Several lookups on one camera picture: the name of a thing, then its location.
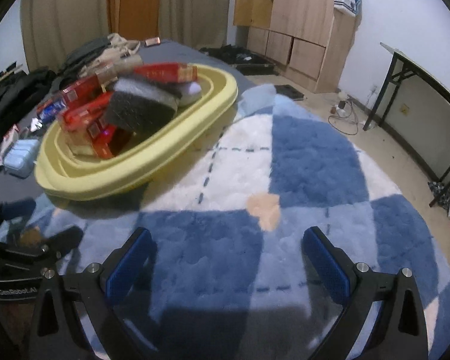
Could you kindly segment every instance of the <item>light blue case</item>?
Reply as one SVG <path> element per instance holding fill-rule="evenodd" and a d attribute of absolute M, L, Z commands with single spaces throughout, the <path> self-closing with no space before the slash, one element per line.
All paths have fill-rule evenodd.
<path fill-rule="evenodd" d="M 34 169 L 34 161 L 40 148 L 38 139 L 20 139 L 3 159 L 7 173 L 26 179 Z"/>

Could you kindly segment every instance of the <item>beige curtain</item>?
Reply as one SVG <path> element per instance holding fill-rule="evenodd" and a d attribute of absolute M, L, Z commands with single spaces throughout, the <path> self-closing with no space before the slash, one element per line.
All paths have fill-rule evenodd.
<path fill-rule="evenodd" d="M 227 37 L 229 0 L 160 0 L 162 38 L 193 48 L 220 47 Z"/>
<path fill-rule="evenodd" d="M 22 0 L 20 21 L 30 71 L 57 70 L 70 51 L 108 34 L 107 0 Z"/>

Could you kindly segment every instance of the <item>blue checkered blanket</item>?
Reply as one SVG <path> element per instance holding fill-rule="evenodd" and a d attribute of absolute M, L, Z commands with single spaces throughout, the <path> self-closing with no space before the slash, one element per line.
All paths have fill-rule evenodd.
<path fill-rule="evenodd" d="M 146 186 L 94 202 L 39 197 L 30 224 L 45 236 L 84 229 L 60 273 L 103 262 L 146 227 L 158 246 L 154 268 L 115 309 L 144 351 L 306 359 L 341 311 L 300 250 L 304 230 L 319 226 L 354 262 L 387 273 L 411 268 L 430 359 L 438 359 L 450 343 L 450 268 L 424 220 L 327 123 L 270 88 L 244 97 L 246 117 L 230 110 Z M 257 99 L 268 106 L 255 107 Z M 349 358 L 363 349 L 378 306 Z M 86 316 L 82 323 L 103 353 Z"/>

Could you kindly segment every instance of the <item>wall outlet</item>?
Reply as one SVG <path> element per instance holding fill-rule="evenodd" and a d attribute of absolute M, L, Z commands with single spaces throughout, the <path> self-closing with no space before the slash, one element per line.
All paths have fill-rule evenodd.
<path fill-rule="evenodd" d="M 408 107 L 408 105 L 402 104 L 402 105 L 400 106 L 400 112 L 401 112 L 402 114 L 404 114 L 405 116 L 408 115 L 408 112 L 409 112 L 409 111 L 410 111 L 410 108 Z"/>

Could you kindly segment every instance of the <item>gray bed sheet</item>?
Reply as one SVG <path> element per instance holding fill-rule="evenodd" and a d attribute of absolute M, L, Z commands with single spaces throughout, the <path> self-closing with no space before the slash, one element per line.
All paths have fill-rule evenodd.
<path fill-rule="evenodd" d="M 161 45 L 152 47 L 142 47 L 139 50 L 144 63 L 157 62 L 184 62 L 199 63 L 219 68 L 232 74 L 238 84 L 239 94 L 255 86 L 243 74 L 225 62 L 211 58 L 197 50 L 183 46 L 171 40 L 164 40 Z M 21 122 L 21 127 L 30 125 L 35 110 L 30 112 Z M 0 172 L 0 202 L 14 202 L 27 197 L 36 199 L 43 193 L 42 188 L 35 181 L 34 174 L 26 179 L 20 179 L 12 175 Z"/>

